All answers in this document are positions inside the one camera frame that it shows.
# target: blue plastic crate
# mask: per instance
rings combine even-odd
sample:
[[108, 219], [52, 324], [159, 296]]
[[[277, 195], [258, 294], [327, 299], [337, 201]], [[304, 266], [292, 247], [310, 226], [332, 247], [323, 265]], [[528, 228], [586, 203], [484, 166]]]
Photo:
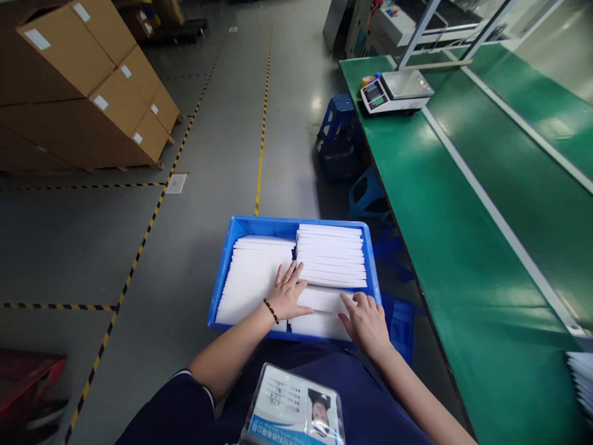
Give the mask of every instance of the blue plastic crate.
[[413, 303], [400, 300], [392, 295], [383, 294], [383, 309], [391, 344], [406, 360], [406, 363], [412, 366], [415, 306]]
[[[227, 239], [224, 243], [222, 251], [221, 265], [218, 269], [218, 276], [216, 277], [216, 284], [214, 285], [214, 292], [212, 293], [212, 301], [210, 302], [210, 311], [208, 312], [208, 327], [217, 331], [226, 331], [231, 328], [229, 324], [216, 323], [216, 311], [218, 310], [218, 303], [222, 295], [222, 288], [227, 279], [231, 256], [233, 254], [233, 246], [235, 241], [247, 235], [266, 235], [276, 236], [280, 238], [294, 239], [297, 236], [297, 229], [299, 224], [320, 224], [323, 226], [338, 226], [338, 227], [352, 227], [362, 229], [363, 231], [363, 254], [364, 267], [366, 269], [366, 282], [368, 287], [353, 289], [355, 291], [364, 292], [367, 295], [372, 295], [375, 301], [381, 304], [381, 291], [379, 290], [379, 280], [377, 279], [377, 270], [375, 269], [375, 259], [372, 254], [371, 234], [369, 227], [359, 221], [325, 221], [320, 219], [290, 219], [290, 218], [261, 218], [259, 216], [233, 216], [230, 219], [229, 231], [227, 232]], [[269, 338], [276, 338], [282, 340], [289, 340], [295, 342], [310, 342], [326, 340], [319, 337], [304, 336], [300, 334], [293, 334], [291, 332], [277, 332], [271, 331]], [[352, 343], [331, 340], [332, 342], [342, 345], [344, 347], [352, 347]]]

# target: woman's left hand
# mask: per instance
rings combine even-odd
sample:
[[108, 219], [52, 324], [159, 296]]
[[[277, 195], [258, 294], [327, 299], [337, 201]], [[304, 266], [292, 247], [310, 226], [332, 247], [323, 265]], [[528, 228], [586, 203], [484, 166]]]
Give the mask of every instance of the woman's left hand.
[[306, 281], [297, 284], [298, 277], [304, 267], [304, 263], [300, 263], [297, 267], [297, 262], [293, 261], [286, 274], [282, 274], [282, 265], [278, 267], [274, 287], [267, 301], [279, 320], [315, 313], [311, 308], [297, 306], [298, 298], [307, 286]]

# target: yellow and black floor tape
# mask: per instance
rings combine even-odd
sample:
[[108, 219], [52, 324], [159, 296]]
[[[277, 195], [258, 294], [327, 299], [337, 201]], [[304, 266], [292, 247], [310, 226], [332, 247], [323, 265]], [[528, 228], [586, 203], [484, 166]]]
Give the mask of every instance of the yellow and black floor tape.
[[136, 267], [138, 266], [138, 262], [140, 260], [140, 257], [142, 256], [142, 252], [144, 251], [144, 247], [146, 245], [146, 240], [148, 238], [148, 234], [150, 233], [150, 231], [153, 228], [153, 224], [154, 224], [154, 220], [156, 219], [156, 216], [159, 214], [159, 209], [161, 208], [162, 200], [165, 197], [165, 193], [167, 192], [167, 186], [169, 185], [171, 176], [175, 172], [175, 167], [177, 167], [177, 162], [179, 161], [179, 158], [181, 156], [181, 153], [182, 153], [185, 143], [187, 141], [187, 137], [190, 134], [191, 126], [193, 125], [193, 121], [196, 118], [196, 114], [198, 113], [198, 110], [200, 109], [202, 100], [204, 98], [204, 95], [206, 94], [206, 90], [208, 89], [208, 85], [210, 84], [210, 80], [212, 79], [212, 74], [214, 73], [214, 69], [216, 68], [216, 64], [218, 63], [218, 59], [221, 55], [221, 52], [222, 52], [222, 49], [223, 49], [225, 43], [226, 43], [226, 40], [222, 42], [221, 47], [218, 50], [218, 54], [216, 54], [216, 58], [214, 59], [214, 63], [212, 64], [212, 67], [210, 68], [210, 71], [208, 72], [208, 79], [206, 79], [206, 84], [204, 85], [204, 88], [202, 89], [202, 93], [200, 94], [200, 98], [198, 99], [198, 103], [196, 104], [196, 108], [194, 109], [193, 114], [191, 115], [190, 123], [188, 124], [187, 130], [185, 131], [185, 136], [183, 136], [183, 141], [181, 142], [179, 151], [177, 152], [177, 156], [175, 157], [175, 162], [173, 162], [173, 166], [171, 167], [171, 171], [169, 173], [169, 177], [167, 178], [167, 182], [164, 184], [164, 187], [161, 192], [161, 196], [159, 197], [159, 201], [156, 205], [156, 208], [154, 209], [153, 216], [150, 219], [150, 222], [148, 223], [148, 228], [146, 229], [144, 238], [142, 239], [142, 243], [140, 245], [140, 248], [138, 249], [138, 253], [136, 254], [136, 258], [134, 259], [134, 262], [133, 262], [132, 268], [130, 269], [128, 278], [125, 281], [124, 288], [122, 289], [122, 292], [119, 296], [119, 301], [117, 303], [117, 309], [113, 312], [113, 316], [111, 317], [111, 322], [109, 323], [107, 332], [105, 333], [105, 336], [103, 337], [103, 342], [101, 343], [101, 347], [99, 348], [99, 353], [97, 354], [97, 357], [95, 358], [95, 362], [93, 364], [93, 368], [91, 369], [91, 373], [88, 376], [84, 390], [82, 391], [82, 395], [80, 396], [80, 399], [78, 400], [78, 405], [76, 407], [76, 411], [74, 412], [74, 415], [72, 416], [70, 425], [68, 426], [68, 431], [66, 431], [66, 436], [64, 437], [64, 441], [62, 442], [62, 445], [68, 444], [68, 442], [70, 441], [70, 437], [72, 436], [72, 431], [74, 429], [74, 426], [78, 422], [78, 416], [80, 416], [80, 411], [82, 410], [82, 407], [85, 403], [86, 397], [88, 396], [88, 391], [91, 388], [91, 383], [93, 382], [93, 379], [95, 378], [97, 369], [99, 368], [99, 363], [101, 362], [101, 357], [103, 356], [103, 352], [105, 351], [107, 342], [109, 341], [109, 336], [111, 335], [113, 326], [116, 323], [117, 315], [119, 314], [119, 308], [122, 306], [122, 304], [124, 302], [125, 295], [129, 289], [130, 283], [132, 281], [132, 276], [134, 275], [134, 272], [136, 271]]
[[261, 144], [259, 146], [259, 172], [258, 172], [258, 192], [255, 196], [255, 216], [259, 216], [259, 196], [261, 195], [261, 171], [264, 165], [264, 142], [266, 141], [266, 115], [267, 115], [267, 94], [270, 88], [270, 67], [272, 65], [272, 37], [274, 36], [274, 25], [270, 30], [270, 49], [267, 54], [266, 71], [266, 95], [264, 96], [264, 118], [261, 123]]
[[38, 190], [78, 190], [78, 189], [124, 189], [126, 187], [157, 187], [164, 182], [142, 182], [137, 184], [93, 184], [93, 185], [52, 185], [49, 187], [14, 187], [0, 189], [0, 192], [32, 192]]
[[117, 311], [119, 306], [110, 305], [80, 305], [61, 303], [0, 303], [6, 309], [60, 309], [60, 310], [97, 310]]
[[165, 77], [163, 80], [177, 80], [180, 78], [202, 77], [203, 75], [208, 75], [208, 73], [182, 74], [178, 76]]

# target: white paper stack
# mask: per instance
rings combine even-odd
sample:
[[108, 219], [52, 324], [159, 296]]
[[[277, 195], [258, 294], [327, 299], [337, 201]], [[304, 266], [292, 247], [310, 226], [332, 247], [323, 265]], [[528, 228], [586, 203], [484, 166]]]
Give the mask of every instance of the white paper stack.
[[[294, 240], [249, 235], [233, 246], [229, 273], [216, 312], [216, 323], [237, 324], [270, 294], [278, 266], [288, 270]], [[274, 324], [272, 330], [286, 332], [287, 322]]]
[[301, 279], [327, 287], [367, 287], [362, 230], [300, 224], [296, 260], [305, 263]]
[[593, 354], [567, 352], [568, 366], [573, 374], [578, 400], [589, 426], [593, 427]]
[[351, 341], [337, 313], [316, 312], [290, 320], [294, 334]]
[[295, 334], [350, 341], [338, 313], [348, 314], [340, 298], [343, 292], [349, 299], [353, 292], [331, 287], [307, 286], [298, 298], [299, 306], [315, 310], [315, 314], [303, 315], [290, 320], [290, 327]]

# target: hand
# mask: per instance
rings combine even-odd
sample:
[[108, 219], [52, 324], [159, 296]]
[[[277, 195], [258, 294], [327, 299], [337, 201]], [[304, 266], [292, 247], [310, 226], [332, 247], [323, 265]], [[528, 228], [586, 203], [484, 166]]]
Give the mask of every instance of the hand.
[[383, 306], [363, 292], [354, 294], [353, 303], [345, 294], [340, 294], [350, 318], [340, 313], [338, 316], [346, 332], [358, 348], [371, 360], [377, 360], [386, 350], [394, 350], [389, 341]]
[[306, 281], [301, 281], [297, 284], [298, 277], [304, 267], [304, 263], [300, 263], [297, 267], [297, 262], [293, 261], [286, 275], [282, 274], [282, 265], [278, 267], [274, 287], [267, 301], [274, 309], [274, 312], [276, 312], [279, 320], [287, 320], [289, 318], [315, 313], [311, 308], [297, 306], [298, 298], [307, 286]]

